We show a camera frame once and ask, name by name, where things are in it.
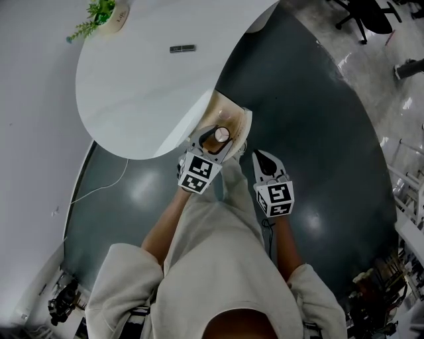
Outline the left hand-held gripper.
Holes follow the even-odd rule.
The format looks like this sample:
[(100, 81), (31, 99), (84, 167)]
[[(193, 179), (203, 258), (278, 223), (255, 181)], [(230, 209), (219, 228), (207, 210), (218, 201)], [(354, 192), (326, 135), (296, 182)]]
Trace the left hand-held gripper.
[(200, 154), (203, 143), (218, 129), (217, 125), (203, 127), (195, 131), (191, 138), (191, 147), (198, 148), (191, 152), (186, 150), (179, 158), (178, 185), (192, 193), (204, 193), (216, 175), (221, 171), (222, 162), (233, 146), (230, 138), (216, 151)]

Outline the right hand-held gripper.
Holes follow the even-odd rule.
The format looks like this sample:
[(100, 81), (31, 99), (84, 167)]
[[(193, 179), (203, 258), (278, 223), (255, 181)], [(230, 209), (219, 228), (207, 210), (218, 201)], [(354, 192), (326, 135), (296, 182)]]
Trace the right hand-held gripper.
[[(266, 176), (285, 175), (286, 170), (280, 159), (263, 150), (254, 150), (252, 163), (256, 181)], [(254, 185), (256, 201), (268, 218), (280, 217), (292, 213), (295, 202), (293, 181), (283, 182), (272, 179), (267, 183)]]

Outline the round compact case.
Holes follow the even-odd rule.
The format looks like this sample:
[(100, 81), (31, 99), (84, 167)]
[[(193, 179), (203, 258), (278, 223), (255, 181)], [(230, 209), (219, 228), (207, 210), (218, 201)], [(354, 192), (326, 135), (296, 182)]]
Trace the round compact case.
[(226, 127), (220, 126), (214, 131), (214, 139), (222, 144), (230, 139), (230, 132)]

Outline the large wooden drawer white front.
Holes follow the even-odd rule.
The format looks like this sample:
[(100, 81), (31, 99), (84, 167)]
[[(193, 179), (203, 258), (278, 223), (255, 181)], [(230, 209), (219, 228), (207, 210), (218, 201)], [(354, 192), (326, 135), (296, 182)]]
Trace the large wooden drawer white front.
[[(228, 111), (231, 114), (231, 118), (221, 120), (219, 118), (219, 111), (221, 110)], [(238, 106), (234, 101), (214, 90), (205, 113), (186, 140), (189, 140), (195, 131), (206, 126), (218, 125), (226, 127), (230, 132), (230, 138), (233, 139), (233, 146), (225, 157), (225, 162), (233, 157), (243, 145), (248, 137), (251, 124), (252, 111)]]

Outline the white curved desk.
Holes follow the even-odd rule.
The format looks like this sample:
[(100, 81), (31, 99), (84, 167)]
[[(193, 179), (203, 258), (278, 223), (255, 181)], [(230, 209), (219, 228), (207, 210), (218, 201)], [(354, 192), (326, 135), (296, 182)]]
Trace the white curved desk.
[[(166, 154), (202, 118), (243, 34), (278, 0), (132, 0), (122, 29), (81, 49), (76, 101), (92, 139), (131, 160)], [(171, 54), (169, 48), (196, 45)]]

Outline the person's right forearm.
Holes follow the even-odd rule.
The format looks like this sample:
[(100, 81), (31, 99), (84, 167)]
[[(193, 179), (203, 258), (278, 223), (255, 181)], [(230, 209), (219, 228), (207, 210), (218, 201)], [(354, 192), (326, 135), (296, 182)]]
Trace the person's right forearm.
[(293, 237), (289, 218), (280, 216), (275, 218), (274, 232), (276, 236), (276, 253), (278, 270), (285, 281), (303, 264)]

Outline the person's left forearm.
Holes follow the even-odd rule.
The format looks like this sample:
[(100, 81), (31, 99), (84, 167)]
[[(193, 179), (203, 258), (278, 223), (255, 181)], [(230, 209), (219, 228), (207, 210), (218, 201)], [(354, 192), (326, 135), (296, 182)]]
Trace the person's left forearm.
[(178, 188), (170, 204), (141, 244), (141, 248), (155, 257), (160, 266), (163, 266), (168, 255), (180, 217), (190, 196), (191, 193)]

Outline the person's light trousers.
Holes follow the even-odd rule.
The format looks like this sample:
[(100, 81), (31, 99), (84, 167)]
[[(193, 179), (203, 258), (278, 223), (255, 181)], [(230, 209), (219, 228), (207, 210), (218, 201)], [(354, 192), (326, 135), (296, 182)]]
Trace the person's light trousers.
[(248, 190), (248, 180), (243, 174), (239, 161), (227, 160), (221, 169), (223, 200), (220, 209), (229, 217), (234, 228), (250, 232), (264, 247), (264, 238), (258, 223), (254, 203)]

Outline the person's white sweatshirt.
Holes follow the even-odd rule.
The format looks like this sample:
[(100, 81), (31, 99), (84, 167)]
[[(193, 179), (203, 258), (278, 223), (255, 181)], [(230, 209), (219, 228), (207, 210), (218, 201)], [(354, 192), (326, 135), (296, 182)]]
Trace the person's white sweatshirt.
[(201, 339), (211, 320), (237, 309), (264, 314), (278, 339), (303, 339), (307, 325), (347, 339), (345, 314), (314, 269), (302, 264), (285, 281), (218, 203), (187, 205), (163, 266), (138, 246), (112, 245), (85, 315), (89, 339), (119, 339), (132, 320), (136, 339)]

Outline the green plant in cream pot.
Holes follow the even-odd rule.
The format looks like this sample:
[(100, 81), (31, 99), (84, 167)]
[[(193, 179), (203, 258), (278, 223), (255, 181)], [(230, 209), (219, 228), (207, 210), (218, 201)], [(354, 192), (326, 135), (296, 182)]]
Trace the green plant in cream pot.
[(122, 29), (129, 15), (130, 7), (125, 0), (90, 0), (86, 21), (76, 25), (75, 32), (66, 37), (67, 43), (75, 39), (87, 38), (96, 30), (102, 34), (112, 34)]

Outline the black office chair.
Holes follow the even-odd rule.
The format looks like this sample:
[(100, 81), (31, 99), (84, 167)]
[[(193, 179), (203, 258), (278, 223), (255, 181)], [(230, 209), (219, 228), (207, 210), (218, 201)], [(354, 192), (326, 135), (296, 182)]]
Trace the black office chair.
[(381, 8), (376, 0), (326, 0), (326, 2), (330, 1), (340, 5), (349, 13), (347, 17), (335, 24), (335, 28), (341, 30), (345, 23), (354, 19), (362, 35), (360, 41), (362, 45), (368, 43), (365, 28), (376, 34), (393, 33), (387, 14), (394, 15), (398, 23), (402, 23), (401, 17), (390, 2), (387, 2), (387, 8)]

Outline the black tripod equipment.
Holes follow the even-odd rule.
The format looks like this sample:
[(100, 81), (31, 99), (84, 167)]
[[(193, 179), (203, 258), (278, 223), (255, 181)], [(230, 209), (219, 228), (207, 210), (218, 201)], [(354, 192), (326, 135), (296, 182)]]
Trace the black tripod equipment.
[(51, 317), (50, 322), (53, 326), (67, 321), (69, 315), (76, 308), (80, 295), (78, 282), (73, 279), (59, 292), (56, 298), (49, 300), (48, 310)]

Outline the white metal frame rack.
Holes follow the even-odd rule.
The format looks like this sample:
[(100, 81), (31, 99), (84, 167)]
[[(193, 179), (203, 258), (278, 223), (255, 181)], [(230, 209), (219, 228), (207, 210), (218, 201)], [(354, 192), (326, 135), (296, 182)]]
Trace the white metal frame rack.
[(394, 199), (396, 206), (406, 214), (410, 221), (424, 229), (424, 167), (414, 174), (410, 171), (405, 173), (393, 165), (387, 163), (389, 172), (396, 179)]

